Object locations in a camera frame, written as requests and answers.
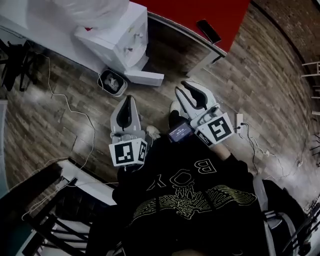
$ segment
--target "white box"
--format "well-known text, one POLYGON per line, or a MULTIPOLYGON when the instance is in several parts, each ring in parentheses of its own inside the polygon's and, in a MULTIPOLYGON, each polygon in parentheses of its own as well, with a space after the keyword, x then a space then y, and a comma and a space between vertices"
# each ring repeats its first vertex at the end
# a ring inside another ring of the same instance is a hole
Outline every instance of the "white box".
POLYGON ((164 74, 142 71, 148 61, 148 12, 145 6, 129 2, 128 9, 105 29, 87 31, 79 26, 74 32, 109 68, 125 75, 132 83, 160 86, 164 74))
POLYGON ((234 134, 234 128, 227 113, 214 117, 195 130, 197 135, 208 147, 219 144, 234 134))
POLYGON ((143 165, 147 153, 147 143, 142 138, 109 145, 112 162, 115 167, 143 165))

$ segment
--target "black sweatshirt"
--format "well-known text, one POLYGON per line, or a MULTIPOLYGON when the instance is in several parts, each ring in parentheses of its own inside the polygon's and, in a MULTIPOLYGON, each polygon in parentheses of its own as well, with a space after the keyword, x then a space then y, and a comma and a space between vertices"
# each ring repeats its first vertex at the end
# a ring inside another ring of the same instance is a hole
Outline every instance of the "black sweatshirt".
POLYGON ((221 161, 197 137, 157 139, 140 170, 118 173, 113 198, 124 215, 127 256, 268 255, 264 222, 247 164, 221 161))

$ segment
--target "small screen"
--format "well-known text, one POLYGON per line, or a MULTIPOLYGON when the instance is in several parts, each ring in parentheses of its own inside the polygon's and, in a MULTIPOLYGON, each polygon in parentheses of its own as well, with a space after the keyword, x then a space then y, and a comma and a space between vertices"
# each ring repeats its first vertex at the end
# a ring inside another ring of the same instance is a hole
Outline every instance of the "small screen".
POLYGON ((177 128, 169 132, 169 136, 174 142, 179 142, 184 137, 190 136, 191 134, 192 129, 186 122, 182 123, 177 128))

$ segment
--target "black chair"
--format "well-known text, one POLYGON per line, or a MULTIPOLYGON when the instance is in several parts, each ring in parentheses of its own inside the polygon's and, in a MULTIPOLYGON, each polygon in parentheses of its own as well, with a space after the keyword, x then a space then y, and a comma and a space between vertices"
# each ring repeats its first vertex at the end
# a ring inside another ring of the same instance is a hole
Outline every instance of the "black chair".
POLYGON ((24 92, 23 81, 25 75, 32 81, 33 84, 37 83, 37 79, 29 73, 31 64, 36 60, 37 55, 30 51, 30 44, 26 41, 22 44, 11 44, 8 42, 7 46, 0 40, 0 49, 7 55, 7 59, 0 60, 0 64, 5 64, 1 78, 1 86, 5 86, 10 92, 15 84, 16 77, 20 75, 19 90, 24 92))

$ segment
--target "brick wall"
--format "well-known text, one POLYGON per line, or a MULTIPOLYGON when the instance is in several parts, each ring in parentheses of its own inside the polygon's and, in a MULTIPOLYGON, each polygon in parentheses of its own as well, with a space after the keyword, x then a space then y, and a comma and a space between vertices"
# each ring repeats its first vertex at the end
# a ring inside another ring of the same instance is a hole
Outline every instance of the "brick wall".
POLYGON ((320 11, 313 0, 254 0, 285 31, 306 62, 320 61, 320 11))

